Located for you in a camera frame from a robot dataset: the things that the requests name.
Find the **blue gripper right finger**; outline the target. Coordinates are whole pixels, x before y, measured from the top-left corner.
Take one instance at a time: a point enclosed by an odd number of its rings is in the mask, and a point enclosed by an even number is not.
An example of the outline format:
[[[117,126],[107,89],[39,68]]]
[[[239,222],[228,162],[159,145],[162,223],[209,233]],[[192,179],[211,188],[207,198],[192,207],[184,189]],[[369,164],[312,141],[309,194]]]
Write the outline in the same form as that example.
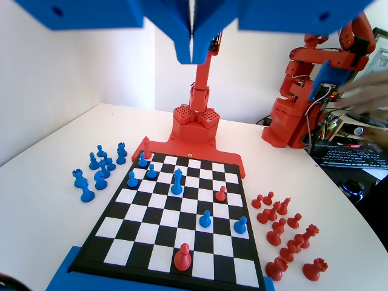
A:
[[[195,1],[193,63],[203,64],[211,40],[235,19],[240,30],[329,35],[355,19],[371,2]]]

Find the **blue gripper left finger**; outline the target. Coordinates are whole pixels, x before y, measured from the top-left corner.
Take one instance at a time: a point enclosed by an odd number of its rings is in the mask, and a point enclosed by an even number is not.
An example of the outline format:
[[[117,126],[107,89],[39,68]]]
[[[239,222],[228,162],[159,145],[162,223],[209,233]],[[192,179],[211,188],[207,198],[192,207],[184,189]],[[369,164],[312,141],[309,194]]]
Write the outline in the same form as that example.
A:
[[[176,57],[190,64],[189,1],[19,0],[16,2],[50,30],[141,28],[148,18],[174,43]]]

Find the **person's hand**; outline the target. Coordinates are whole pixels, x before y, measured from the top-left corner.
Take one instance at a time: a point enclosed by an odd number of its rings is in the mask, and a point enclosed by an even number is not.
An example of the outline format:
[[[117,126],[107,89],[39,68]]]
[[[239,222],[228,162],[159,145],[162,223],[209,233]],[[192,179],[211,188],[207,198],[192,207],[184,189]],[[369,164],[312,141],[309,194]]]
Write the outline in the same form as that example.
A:
[[[354,113],[368,113],[371,117],[387,121],[387,70],[371,73],[350,81],[338,89],[340,94],[350,96],[339,99],[336,106]]]

